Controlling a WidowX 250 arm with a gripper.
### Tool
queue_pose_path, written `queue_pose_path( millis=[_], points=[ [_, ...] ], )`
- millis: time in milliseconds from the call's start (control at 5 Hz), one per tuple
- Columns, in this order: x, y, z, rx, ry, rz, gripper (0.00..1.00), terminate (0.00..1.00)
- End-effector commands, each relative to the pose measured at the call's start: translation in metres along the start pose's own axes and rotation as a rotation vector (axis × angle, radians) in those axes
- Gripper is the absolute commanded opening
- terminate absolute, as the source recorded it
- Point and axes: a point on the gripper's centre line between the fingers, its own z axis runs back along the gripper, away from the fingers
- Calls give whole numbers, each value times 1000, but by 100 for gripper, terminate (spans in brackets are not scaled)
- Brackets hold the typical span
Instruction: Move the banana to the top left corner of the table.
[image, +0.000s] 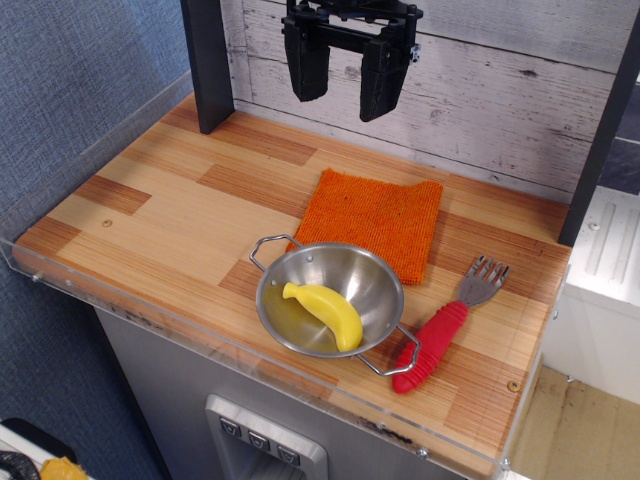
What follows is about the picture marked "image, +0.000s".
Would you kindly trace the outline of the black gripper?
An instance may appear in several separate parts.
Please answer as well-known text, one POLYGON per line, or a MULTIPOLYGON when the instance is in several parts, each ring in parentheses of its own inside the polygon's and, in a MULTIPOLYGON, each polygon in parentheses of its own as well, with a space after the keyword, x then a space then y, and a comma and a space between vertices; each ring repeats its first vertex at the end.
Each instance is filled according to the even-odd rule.
POLYGON ((403 1, 288 1, 282 18, 291 85, 301 102, 328 91, 330 47, 363 53, 360 119, 397 106, 408 64, 419 60, 423 11, 403 1))

